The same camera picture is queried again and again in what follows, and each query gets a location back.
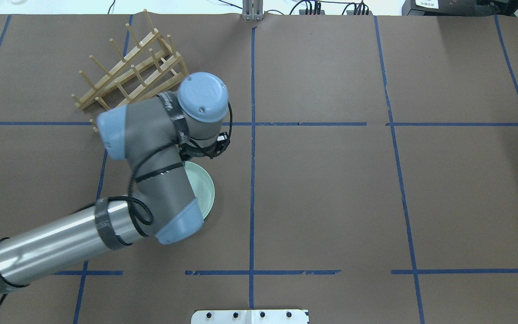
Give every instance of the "light green plate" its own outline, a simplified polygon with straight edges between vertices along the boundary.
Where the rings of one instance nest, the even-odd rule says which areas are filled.
[[[185,172],[199,203],[199,209],[203,213],[203,219],[205,219],[209,215],[215,200],[213,180],[204,168],[193,162],[185,162]]]

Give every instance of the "table surface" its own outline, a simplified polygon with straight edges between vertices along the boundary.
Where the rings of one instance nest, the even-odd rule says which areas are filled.
[[[36,281],[0,323],[518,323],[518,18],[151,17],[230,91],[232,145],[195,160],[205,226]],[[0,238],[125,192],[88,123],[102,108],[70,94],[127,22],[148,32],[142,14],[0,15]]]
[[[0,0],[0,14],[104,14],[111,6],[112,0],[27,0],[23,4],[12,4],[9,0]],[[241,7],[241,0],[227,0]],[[401,6],[405,0],[366,0],[371,11],[381,16],[400,16]],[[263,9],[275,9],[288,14],[296,4],[296,0],[264,0]],[[326,14],[341,14],[344,4],[323,4]],[[162,14],[220,14],[241,13],[237,9],[217,0],[117,0],[112,13],[133,14],[148,9],[149,12]]]

